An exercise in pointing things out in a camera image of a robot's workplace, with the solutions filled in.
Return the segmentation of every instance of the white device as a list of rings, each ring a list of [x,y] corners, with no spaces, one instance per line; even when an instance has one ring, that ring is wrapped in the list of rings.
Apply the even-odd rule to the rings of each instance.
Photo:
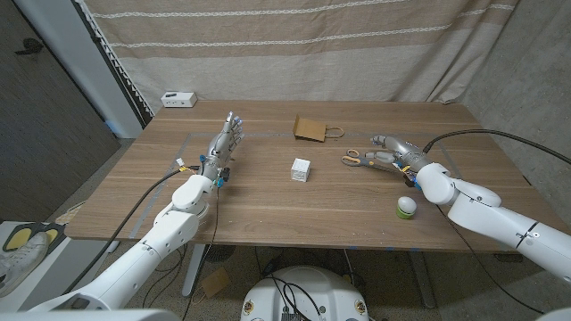
[[[309,160],[295,159],[292,166],[292,179],[300,182],[307,182],[307,177],[310,175]]]
[[[193,107],[196,103],[196,95],[194,93],[166,92],[161,97],[161,101],[165,107]]]
[[[368,321],[363,296],[349,282],[329,270],[297,266],[283,268],[272,275],[276,279],[264,278],[246,294],[240,320],[301,320],[295,315],[294,307],[287,300],[284,303],[282,295],[285,293],[291,301],[295,297],[297,309],[311,320]],[[316,302],[320,315],[300,289],[291,286],[284,291],[282,280],[300,285]]]

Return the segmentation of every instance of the scissors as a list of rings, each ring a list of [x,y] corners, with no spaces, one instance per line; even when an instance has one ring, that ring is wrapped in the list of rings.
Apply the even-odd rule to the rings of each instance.
[[[380,169],[388,172],[398,173],[396,169],[389,169],[385,166],[377,165],[372,160],[367,160],[363,157],[360,157],[359,152],[355,151],[354,149],[347,150],[347,154],[341,158],[341,162],[347,166],[352,167],[365,166],[372,169]]]

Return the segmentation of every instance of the sneaker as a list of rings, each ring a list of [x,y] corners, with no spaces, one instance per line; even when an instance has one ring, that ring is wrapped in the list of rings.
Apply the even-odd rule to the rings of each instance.
[[[38,232],[15,252],[0,257],[0,298],[14,291],[42,262],[48,246],[46,232]]]

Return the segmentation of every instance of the cardboard piece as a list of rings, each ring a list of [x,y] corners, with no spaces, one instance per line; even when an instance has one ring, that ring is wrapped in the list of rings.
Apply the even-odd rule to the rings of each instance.
[[[214,271],[211,275],[206,276],[201,282],[206,297],[211,298],[214,294],[224,289],[230,284],[230,277],[226,270],[221,267]]]
[[[325,142],[326,125],[324,123],[300,118],[295,115],[294,135],[295,138],[309,138],[319,142]]]

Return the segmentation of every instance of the wooden table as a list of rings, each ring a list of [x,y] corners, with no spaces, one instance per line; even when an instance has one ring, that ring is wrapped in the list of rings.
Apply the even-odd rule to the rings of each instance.
[[[139,196],[176,167],[198,164],[210,140],[220,132],[229,111],[244,120],[246,135],[229,164],[230,180],[219,190],[219,225],[215,243],[357,249],[467,251],[438,209],[401,176],[340,162],[349,148],[380,150],[369,141],[394,135],[420,147],[437,135],[480,128],[461,104],[333,102],[198,102],[191,109],[162,109],[143,134],[66,227],[78,239],[107,239]],[[294,139],[295,115],[345,129],[345,136],[325,143]],[[488,135],[454,136],[437,143],[429,157],[455,177],[496,192],[503,206],[565,233],[565,223],[530,186]],[[311,161],[307,183],[292,181],[295,158]],[[151,193],[119,239],[138,239],[188,172],[171,178]],[[413,219],[395,214],[397,199],[418,204]],[[200,225],[194,243],[210,243],[216,218]],[[463,228],[476,251],[506,251],[496,241]]]

